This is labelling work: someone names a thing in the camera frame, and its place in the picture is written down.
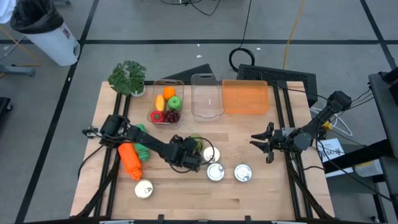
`wooden tabletop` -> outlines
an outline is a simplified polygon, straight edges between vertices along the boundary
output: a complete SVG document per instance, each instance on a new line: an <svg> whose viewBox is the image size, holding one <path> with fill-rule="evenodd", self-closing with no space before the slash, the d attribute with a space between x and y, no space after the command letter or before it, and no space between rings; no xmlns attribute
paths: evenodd
<svg viewBox="0 0 398 224"><path fill-rule="evenodd" d="M302 82L288 82L288 87L304 90ZM252 220L294 220L283 153L276 151L273 163L266 164L266 155L249 144L250 136L264 132L268 122L274 122L275 128L279 128L271 86L268 93L271 108L264 115L224 114L219 121L198 123L191 113L191 88L185 86L183 120L178 129L158 129L148 122L151 86L147 86L144 96L132 98L128 116L132 124L144 124L149 134L164 142L168 142L174 134L185 138L198 133L208 138L220 150L219 163L225 168L225 176L221 181L213 182L207 177L205 166L197 173L179 174L152 152L150 159L142 165L142 173L144 179L149 179L153 183L154 192L147 199L139 199L134 193L137 181L126 174L121 163L112 218L153 220L157 219L159 214L164 214L167 220L243 220L245 215L250 215ZM311 116L305 94L289 91L289 95L296 126L307 124ZM288 126L282 91L280 96ZM116 93L109 87L108 82L103 82L93 126L101 127L106 117L112 114L115 98ZM98 142L98 138L88 140L85 157L98 148ZM71 215L80 212L98 189L104 153L105 150L99 152L82 168ZM321 166L319 156L312 148L302 153L302 159L304 167ZM234 177L234 168L241 163L249 165L252 169L252 179L249 182L241 183ZM325 211L333 216L333 207L323 171L306 170L305 176L308 189ZM297 192L301 214L305 216L299 188ZM107 200L108 191L104 193L101 214L105 213Z"/></svg>

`green leaves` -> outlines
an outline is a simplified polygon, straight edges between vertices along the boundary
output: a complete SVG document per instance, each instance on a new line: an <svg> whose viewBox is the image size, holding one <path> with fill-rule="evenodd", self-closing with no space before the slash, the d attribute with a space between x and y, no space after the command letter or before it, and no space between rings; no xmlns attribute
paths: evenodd
<svg viewBox="0 0 398 224"><path fill-rule="evenodd" d="M137 91L137 94L140 94L144 91L146 70L139 63L127 60L116 65L108 81L111 88L118 93L127 96Z"/></svg>

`orange tray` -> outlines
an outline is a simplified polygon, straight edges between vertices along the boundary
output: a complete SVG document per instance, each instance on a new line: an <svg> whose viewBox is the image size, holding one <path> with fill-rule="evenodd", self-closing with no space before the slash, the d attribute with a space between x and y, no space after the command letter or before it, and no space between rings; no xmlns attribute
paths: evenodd
<svg viewBox="0 0 398 224"><path fill-rule="evenodd" d="M264 114L269 110L267 82L224 80L223 103L227 114Z"/></svg>

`green toy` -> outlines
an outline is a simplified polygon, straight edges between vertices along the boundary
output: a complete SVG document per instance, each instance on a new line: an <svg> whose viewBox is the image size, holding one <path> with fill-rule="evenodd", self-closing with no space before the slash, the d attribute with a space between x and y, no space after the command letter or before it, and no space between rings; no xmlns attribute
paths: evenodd
<svg viewBox="0 0 398 224"><path fill-rule="evenodd" d="M201 136L199 134L191 134L190 137L193 138L198 143L193 151L200 153L201 150L203 149L203 140L200 139Z"/></svg>
<svg viewBox="0 0 398 224"><path fill-rule="evenodd" d="M147 132L147 130L145 130L145 126L143 124L136 124L136 126L139 129L141 129L141 131L143 131L145 133ZM136 153L138 154L139 160L141 160L142 162L145 162L149 159L148 148L146 148L142 144L134 144L134 149L136 150Z"/></svg>

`red grapes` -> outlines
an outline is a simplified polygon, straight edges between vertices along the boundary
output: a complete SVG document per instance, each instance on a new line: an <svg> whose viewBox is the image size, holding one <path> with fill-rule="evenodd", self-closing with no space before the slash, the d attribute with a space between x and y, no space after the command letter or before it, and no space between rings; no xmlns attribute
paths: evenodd
<svg viewBox="0 0 398 224"><path fill-rule="evenodd" d="M177 123L180 120L180 113L175 110L168 110L164 113L164 121L167 123Z"/></svg>

